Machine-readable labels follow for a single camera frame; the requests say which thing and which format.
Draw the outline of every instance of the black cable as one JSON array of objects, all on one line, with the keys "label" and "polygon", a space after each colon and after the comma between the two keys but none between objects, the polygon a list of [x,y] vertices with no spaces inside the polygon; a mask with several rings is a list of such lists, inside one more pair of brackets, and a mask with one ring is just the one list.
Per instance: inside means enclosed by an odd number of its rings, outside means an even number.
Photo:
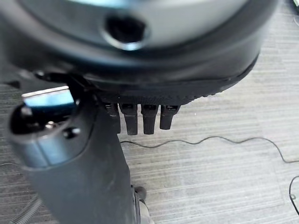
[{"label": "black cable", "polygon": [[[234,140],[231,140],[231,139],[222,137],[222,136],[210,136],[210,137],[207,137],[207,138],[205,138],[205,139],[203,139],[203,140],[200,140],[200,141],[198,141],[198,142],[188,142],[188,141],[180,140],[180,139],[179,139],[179,140],[169,140],[169,141],[163,142],[163,143],[158,144],[158,145],[155,145],[155,146],[145,146],[145,145],[142,145],[142,144],[133,142],[133,141],[122,141],[121,144],[123,144],[123,143],[130,143],[130,144],[134,144],[134,145],[140,146],[140,147],[142,147],[142,148],[158,148],[158,147],[161,147],[161,146],[163,146],[163,145],[166,145],[166,144],[168,144],[168,143],[172,143],[172,142],[183,142],[183,143],[190,144],[190,145],[199,145],[200,143],[202,143],[202,142],[204,142],[204,141],[206,141],[206,140],[208,140],[208,139],[216,139],[216,138],[218,138],[218,139],[223,139],[223,140],[229,141],[229,142],[234,143],[234,144],[242,144],[242,143],[244,143],[244,142],[251,141],[251,140],[265,140],[265,141],[267,141],[267,142],[270,142],[272,145],[274,145],[274,147],[278,150],[279,155],[280,155],[280,157],[281,157],[281,159],[282,159],[282,161],[283,161],[284,163],[296,163],[296,162],[299,162],[299,160],[288,161],[288,160],[284,159],[284,157],[283,157],[283,155],[282,155],[282,153],[281,153],[280,148],[275,144],[275,142],[271,141],[270,139],[264,138],[264,137],[254,137],[254,138],[248,138],[248,139],[241,140],[241,141],[234,141]],[[295,202],[294,202],[294,200],[293,200],[293,198],[292,198],[292,194],[291,194],[292,184],[293,184],[293,182],[294,182],[294,180],[295,180],[296,178],[299,178],[299,175],[296,176],[296,177],[294,177],[294,178],[292,179],[291,183],[290,183],[290,186],[289,186],[289,198],[290,198],[290,200],[291,200],[291,203],[292,203],[294,209],[296,210],[296,212],[297,212],[297,214],[298,214],[298,216],[299,216],[299,211],[298,211],[298,209],[297,209],[297,207],[296,207],[296,205],[295,205]]]},{"label": "black cable", "polygon": [[297,179],[298,177],[299,177],[299,175],[298,175],[298,176],[295,176],[295,177],[292,179],[291,183],[290,183],[290,186],[289,186],[289,198],[290,198],[290,200],[291,200],[292,205],[294,206],[294,209],[296,210],[297,214],[299,215],[299,211],[298,211],[298,209],[297,209],[297,206],[295,205],[294,199],[293,199],[292,194],[291,194],[292,184],[293,184],[294,180]]}]

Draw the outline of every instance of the cable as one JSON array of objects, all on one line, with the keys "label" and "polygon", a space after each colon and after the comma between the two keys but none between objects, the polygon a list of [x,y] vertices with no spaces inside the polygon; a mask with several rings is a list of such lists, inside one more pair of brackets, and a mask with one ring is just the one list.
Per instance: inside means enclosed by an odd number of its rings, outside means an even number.
[{"label": "cable", "polygon": [[[199,145],[200,143],[202,143],[202,142],[204,142],[204,141],[206,141],[206,140],[208,140],[208,139],[216,139],[216,138],[218,138],[218,139],[223,139],[223,140],[229,141],[229,142],[234,143],[234,144],[242,144],[242,143],[244,143],[244,142],[251,141],[251,140],[265,140],[265,141],[267,141],[267,142],[270,142],[272,145],[274,145],[274,147],[278,150],[279,155],[280,155],[280,157],[281,157],[281,159],[282,159],[282,161],[283,161],[284,163],[288,163],[288,164],[290,164],[290,163],[296,163],[296,162],[299,162],[299,160],[293,160],[293,161],[288,161],[288,160],[286,160],[286,159],[283,157],[280,148],[275,144],[275,142],[271,141],[270,139],[264,138],[264,137],[254,137],[254,138],[244,139],[244,140],[241,140],[241,141],[234,141],[234,140],[231,140],[231,139],[222,137],[222,136],[209,136],[209,137],[204,138],[203,140],[200,140],[200,141],[198,141],[198,142],[188,142],[188,141],[185,141],[185,140],[180,140],[180,139],[178,139],[178,140],[169,140],[169,141],[163,142],[163,143],[158,144],[158,145],[155,145],[155,146],[145,146],[145,145],[139,144],[139,143],[137,143],[137,142],[133,142],[133,141],[122,141],[121,144],[129,143],[129,144],[134,144],[134,145],[140,146],[140,147],[142,147],[142,148],[158,148],[158,147],[161,147],[161,146],[163,146],[163,145],[166,145],[166,144],[168,144],[168,143],[172,143],[172,142],[183,142],[183,143],[190,144],[190,145]],[[294,178],[292,179],[291,183],[290,183],[290,186],[289,186],[289,198],[290,198],[290,200],[291,200],[291,203],[292,203],[294,209],[296,210],[296,212],[297,212],[297,214],[298,214],[298,216],[299,216],[299,211],[298,211],[298,209],[297,209],[297,207],[296,207],[296,205],[295,205],[294,199],[292,198],[292,194],[291,194],[292,184],[293,184],[294,180],[297,179],[297,178],[299,178],[299,175],[296,176],[296,177],[294,177]]]},{"label": "cable", "polygon": [[9,224],[27,224],[42,205],[38,195],[33,195],[26,206],[9,222]]},{"label": "cable", "polygon": [[299,177],[299,175],[298,175],[298,176],[295,176],[295,177],[292,179],[291,183],[290,183],[290,186],[289,186],[289,198],[290,198],[290,200],[291,200],[291,203],[292,203],[294,209],[296,210],[297,214],[299,215],[299,211],[298,211],[298,209],[297,209],[297,206],[295,205],[294,199],[293,199],[292,194],[291,194],[292,184],[293,184],[294,180],[297,179],[298,177]]},{"label": "cable", "polygon": [[15,162],[6,162],[6,163],[0,164],[0,167],[6,166],[6,165],[18,165],[18,164]]}]

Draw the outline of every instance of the screw hole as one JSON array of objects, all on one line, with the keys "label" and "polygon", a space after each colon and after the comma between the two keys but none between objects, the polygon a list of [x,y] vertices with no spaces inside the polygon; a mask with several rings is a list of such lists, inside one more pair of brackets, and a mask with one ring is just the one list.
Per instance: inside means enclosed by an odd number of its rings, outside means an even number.
[{"label": "screw hole", "polygon": [[123,50],[136,50],[144,46],[147,27],[132,16],[109,16],[105,23],[104,38],[108,43]]}]

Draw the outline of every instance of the gray carpet floor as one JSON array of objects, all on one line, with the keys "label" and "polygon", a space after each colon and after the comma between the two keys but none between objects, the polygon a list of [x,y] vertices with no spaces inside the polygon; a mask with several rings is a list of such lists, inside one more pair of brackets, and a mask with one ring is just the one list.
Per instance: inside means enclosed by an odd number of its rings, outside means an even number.
[{"label": "gray carpet floor", "polygon": [[[286,159],[298,160],[299,27],[293,18],[290,1],[282,1],[256,67],[239,84],[183,106],[170,131],[127,136],[122,119],[120,140],[154,145],[171,139],[196,142],[210,135],[233,140],[263,136],[275,141]],[[19,102],[18,91],[0,86],[0,163],[14,159],[3,127],[8,111]],[[139,116],[139,133],[142,129]],[[148,190],[156,224],[299,224],[288,198],[299,163],[283,163],[268,142],[233,145],[212,139],[155,149],[124,144],[123,150],[133,184]],[[0,224],[8,223],[33,193],[17,167],[0,168]],[[299,206],[299,181],[293,194]],[[56,221],[43,207],[32,223]]]}]

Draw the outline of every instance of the metal screw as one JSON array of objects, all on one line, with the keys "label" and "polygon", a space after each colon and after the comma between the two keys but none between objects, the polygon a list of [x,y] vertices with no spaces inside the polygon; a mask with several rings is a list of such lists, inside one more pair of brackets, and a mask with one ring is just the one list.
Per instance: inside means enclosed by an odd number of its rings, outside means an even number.
[{"label": "metal screw", "polygon": [[63,135],[66,139],[71,139],[71,138],[74,138],[77,135],[79,135],[80,132],[81,132],[80,128],[70,127],[70,128],[64,129]]},{"label": "metal screw", "polygon": [[41,70],[35,71],[34,74],[38,78],[42,78],[42,77],[45,76],[45,73],[43,71],[41,71]]},{"label": "metal screw", "polygon": [[54,128],[56,126],[56,124],[53,122],[53,121],[49,121],[46,125],[45,125],[45,127],[47,128],[47,129],[52,129],[52,128]]}]

